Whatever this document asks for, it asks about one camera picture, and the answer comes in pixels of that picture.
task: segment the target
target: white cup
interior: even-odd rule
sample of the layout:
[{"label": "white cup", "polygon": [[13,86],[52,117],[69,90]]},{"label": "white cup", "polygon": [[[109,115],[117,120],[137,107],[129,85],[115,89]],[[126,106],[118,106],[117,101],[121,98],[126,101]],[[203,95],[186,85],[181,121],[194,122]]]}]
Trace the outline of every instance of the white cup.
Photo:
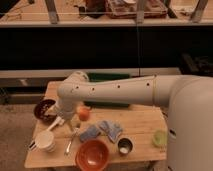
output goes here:
[{"label": "white cup", "polygon": [[51,131],[42,131],[38,133],[35,138],[35,145],[37,148],[46,151],[52,152],[55,147],[54,134]]}]

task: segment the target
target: orange object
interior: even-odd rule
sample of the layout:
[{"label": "orange object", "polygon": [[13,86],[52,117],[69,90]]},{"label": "orange object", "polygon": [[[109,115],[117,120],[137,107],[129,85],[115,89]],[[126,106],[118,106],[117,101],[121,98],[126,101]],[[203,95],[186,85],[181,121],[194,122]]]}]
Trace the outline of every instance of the orange object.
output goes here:
[{"label": "orange object", "polygon": [[90,107],[80,106],[77,109],[77,113],[81,121],[87,121],[90,117]]},{"label": "orange object", "polygon": [[82,171],[103,171],[109,160],[109,150],[100,140],[83,143],[75,156],[76,165]]}]

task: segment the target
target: small cup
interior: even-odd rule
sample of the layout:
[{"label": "small cup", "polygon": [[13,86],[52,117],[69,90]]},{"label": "small cup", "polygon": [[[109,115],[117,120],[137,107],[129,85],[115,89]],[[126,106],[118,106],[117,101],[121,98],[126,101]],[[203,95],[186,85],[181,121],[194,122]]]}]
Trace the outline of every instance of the small cup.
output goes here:
[{"label": "small cup", "polygon": [[132,151],[133,145],[128,138],[122,138],[118,142],[118,150],[121,155],[127,155]]},{"label": "small cup", "polygon": [[35,145],[37,148],[46,151],[52,152],[55,147],[54,134],[51,131],[42,131],[38,133],[35,138]]}]

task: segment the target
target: fork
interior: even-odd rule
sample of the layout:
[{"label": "fork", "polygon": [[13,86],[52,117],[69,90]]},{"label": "fork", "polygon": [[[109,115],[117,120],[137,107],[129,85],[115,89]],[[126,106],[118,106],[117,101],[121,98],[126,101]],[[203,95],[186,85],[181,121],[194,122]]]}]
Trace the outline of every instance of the fork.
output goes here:
[{"label": "fork", "polygon": [[81,126],[80,123],[78,123],[78,124],[76,125],[76,127],[75,127],[75,129],[74,129],[74,131],[73,131],[73,134],[72,134],[72,136],[71,136],[71,138],[70,138],[69,144],[68,144],[68,146],[67,146],[67,148],[66,148],[66,150],[65,150],[65,152],[64,152],[64,155],[68,155],[68,154],[69,154],[69,152],[70,152],[70,147],[71,147],[71,145],[72,145],[72,142],[73,142],[73,140],[74,140],[76,134],[78,133],[78,130],[79,130],[80,126]]}]

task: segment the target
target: utensil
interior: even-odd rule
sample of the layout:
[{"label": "utensil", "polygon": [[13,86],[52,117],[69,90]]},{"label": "utensil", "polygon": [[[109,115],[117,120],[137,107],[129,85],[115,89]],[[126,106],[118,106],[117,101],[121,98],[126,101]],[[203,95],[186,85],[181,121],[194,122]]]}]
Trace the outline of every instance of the utensil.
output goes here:
[{"label": "utensil", "polygon": [[[60,116],[57,116],[55,121],[46,129],[46,131],[51,131],[56,125],[60,124],[61,122],[64,122],[64,119],[62,119]],[[35,139],[31,141],[29,150],[33,150],[34,148],[36,148]]]},{"label": "utensil", "polygon": [[80,126],[81,126],[80,123],[78,123],[78,124],[76,125],[76,127],[75,127],[75,129],[74,129],[74,132],[73,132],[73,134],[72,134],[72,136],[71,136],[71,138],[70,138],[69,144],[68,144],[68,146],[67,146],[67,148],[66,148],[66,150],[65,150],[65,152],[64,152],[64,155],[68,155],[68,154],[69,154],[69,152],[70,152],[70,147],[71,147],[71,145],[72,145],[72,142],[73,142],[73,140],[74,140],[76,134],[78,133],[78,130],[79,130]]}]

